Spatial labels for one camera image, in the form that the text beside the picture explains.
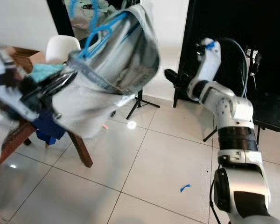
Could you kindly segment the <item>teal cloth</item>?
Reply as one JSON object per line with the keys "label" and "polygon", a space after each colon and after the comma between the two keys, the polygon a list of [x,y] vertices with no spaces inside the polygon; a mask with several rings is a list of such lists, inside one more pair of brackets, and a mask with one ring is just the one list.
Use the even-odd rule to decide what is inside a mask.
{"label": "teal cloth", "polygon": [[48,79],[55,73],[61,72],[65,67],[65,64],[46,64],[38,63],[33,65],[33,70],[28,74],[28,78],[34,81],[34,83],[41,83]]}

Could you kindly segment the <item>plain navy garment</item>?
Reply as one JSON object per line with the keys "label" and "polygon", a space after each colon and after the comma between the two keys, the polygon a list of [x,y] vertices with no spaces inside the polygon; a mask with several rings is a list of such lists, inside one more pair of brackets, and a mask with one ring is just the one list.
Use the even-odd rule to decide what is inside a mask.
{"label": "plain navy garment", "polygon": [[66,133],[66,130],[55,122],[53,114],[48,110],[42,111],[31,123],[37,128],[35,131],[37,137],[44,141],[47,147],[55,144]]}

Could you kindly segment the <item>light grey shorts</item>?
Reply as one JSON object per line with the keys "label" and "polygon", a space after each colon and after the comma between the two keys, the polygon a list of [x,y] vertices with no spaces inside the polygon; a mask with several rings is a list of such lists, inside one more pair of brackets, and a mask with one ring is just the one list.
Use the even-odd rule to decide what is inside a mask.
{"label": "light grey shorts", "polygon": [[121,9],[129,17],[116,24],[106,45],[87,59],[69,53],[63,72],[76,71],[67,88],[52,98],[59,126],[82,137],[95,136],[110,115],[155,77],[161,56],[152,7]]}

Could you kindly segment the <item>cardboard box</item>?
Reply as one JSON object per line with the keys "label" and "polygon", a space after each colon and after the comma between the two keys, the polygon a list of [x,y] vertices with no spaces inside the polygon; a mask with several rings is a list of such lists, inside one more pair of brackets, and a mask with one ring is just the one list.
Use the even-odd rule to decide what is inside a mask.
{"label": "cardboard box", "polygon": [[32,67],[34,64],[45,63],[45,55],[42,51],[8,47],[8,54],[12,57],[16,64],[24,67]]}

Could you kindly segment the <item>black tripod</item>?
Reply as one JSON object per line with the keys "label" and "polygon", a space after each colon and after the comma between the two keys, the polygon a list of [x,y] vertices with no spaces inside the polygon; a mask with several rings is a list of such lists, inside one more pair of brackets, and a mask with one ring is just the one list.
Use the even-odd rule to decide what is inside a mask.
{"label": "black tripod", "polygon": [[140,90],[136,97],[134,98],[136,100],[136,102],[134,103],[131,111],[128,113],[127,115],[127,118],[126,119],[130,119],[130,117],[133,115],[134,111],[140,107],[143,107],[143,106],[153,106],[153,107],[157,107],[157,108],[160,108],[159,105],[155,104],[155,103],[151,103],[151,102],[148,102],[146,100],[143,99],[143,91]]}

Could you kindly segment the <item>white plastic chair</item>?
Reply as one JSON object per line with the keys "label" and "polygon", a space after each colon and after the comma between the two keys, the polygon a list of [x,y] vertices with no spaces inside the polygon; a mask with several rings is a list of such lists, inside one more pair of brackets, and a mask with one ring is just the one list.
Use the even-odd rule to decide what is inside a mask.
{"label": "white plastic chair", "polygon": [[69,53],[80,51],[77,38],[68,35],[55,35],[46,45],[45,62],[48,64],[63,64],[68,60]]}

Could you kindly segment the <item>black door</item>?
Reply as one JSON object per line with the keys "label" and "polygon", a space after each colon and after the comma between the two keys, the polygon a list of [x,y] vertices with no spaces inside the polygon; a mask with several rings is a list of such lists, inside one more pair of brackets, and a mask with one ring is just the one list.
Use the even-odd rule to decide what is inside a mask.
{"label": "black door", "polygon": [[178,72],[197,72],[197,44],[204,38],[221,44],[222,62],[215,81],[242,93],[239,49],[255,49],[261,64],[247,94],[280,96],[280,0],[190,0]]}

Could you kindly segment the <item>blue plastic hanger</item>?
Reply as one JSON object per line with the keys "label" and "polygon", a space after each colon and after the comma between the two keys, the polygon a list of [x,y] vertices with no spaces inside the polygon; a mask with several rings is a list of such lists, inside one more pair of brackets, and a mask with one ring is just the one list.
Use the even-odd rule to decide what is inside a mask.
{"label": "blue plastic hanger", "polygon": [[82,31],[84,43],[78,58],[87,59],[106,45],[116,24],[129,17],[117,11],[108,0],[67,0],[68,17],[73,28]]}

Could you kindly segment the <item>white bedding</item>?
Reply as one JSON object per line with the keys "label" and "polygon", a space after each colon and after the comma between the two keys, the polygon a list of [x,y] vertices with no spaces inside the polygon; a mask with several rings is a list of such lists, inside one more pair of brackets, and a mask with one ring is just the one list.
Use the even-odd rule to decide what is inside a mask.
{"label": "white bedding", "polygon": [[67,9],[74,36],[78,39],[87,38],[92,31],[92,20],[96,17],[95,26],[101,25],[115,9],[107,0],[97,0],[98,12],[95,12],[94,0],[63,0]]}

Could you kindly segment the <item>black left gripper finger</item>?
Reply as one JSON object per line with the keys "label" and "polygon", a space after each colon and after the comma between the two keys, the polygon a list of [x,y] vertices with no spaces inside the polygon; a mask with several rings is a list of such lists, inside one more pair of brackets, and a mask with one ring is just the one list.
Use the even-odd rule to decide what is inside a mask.
{"label": "black left gripper finger", "polygon": [[70,79],[76,77],[76,71],[57,72],[53,73],[44,81],[44,87],[61,87],[65,85]]}
{"label": "black left gripper finger", "polygon": [[53,98],[59,92],[62,92],[70,84],[50,84],[47,87],[47,99]]}

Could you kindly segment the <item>black white striped bundle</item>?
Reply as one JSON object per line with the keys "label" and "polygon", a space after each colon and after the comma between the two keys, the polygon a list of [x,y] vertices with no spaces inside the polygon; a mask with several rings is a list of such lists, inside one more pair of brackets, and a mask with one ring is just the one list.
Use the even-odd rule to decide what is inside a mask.
{"label": "black white striped bundle", "polygon": [[257,49],[246,47],[246,57],[248,60],[248,70],[250,73],[258,73],[261,66],[262,54]]}

